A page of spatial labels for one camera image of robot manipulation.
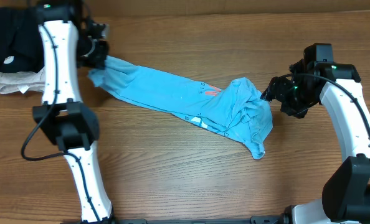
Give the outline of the light blue t-shirt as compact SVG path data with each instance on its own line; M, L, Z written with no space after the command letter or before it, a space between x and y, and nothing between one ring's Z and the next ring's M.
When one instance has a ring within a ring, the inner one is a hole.
M220 89L153 68L107 57L104 69L88 74L96 87L132 105L161 111L244 144L254 159L265 155L273 128L268 102L248 78Z

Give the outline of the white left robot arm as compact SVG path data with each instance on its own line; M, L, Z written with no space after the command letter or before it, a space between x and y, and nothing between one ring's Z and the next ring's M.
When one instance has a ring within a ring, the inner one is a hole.
M58 152L38 160L64 157L72 172L81 205L81 223L114 223L113 205L103 186L97 146L100 126L96 114L83 102L77 69L105 67L109 26L96 23L84 1L39 1L36 22L44 49L45 88L42 103L32 109L36 122L21 148L38 131Z

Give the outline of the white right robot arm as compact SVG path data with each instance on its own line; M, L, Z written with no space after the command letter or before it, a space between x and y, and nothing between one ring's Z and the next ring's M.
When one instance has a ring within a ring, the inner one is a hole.
M289 71L273 77L261 98L279 101L283 113L299 119L312 106L323 105L343 161L325 183L321 198L288 206L277 222L370 223L370 113L356 67L336 63L331 44L315 43Z

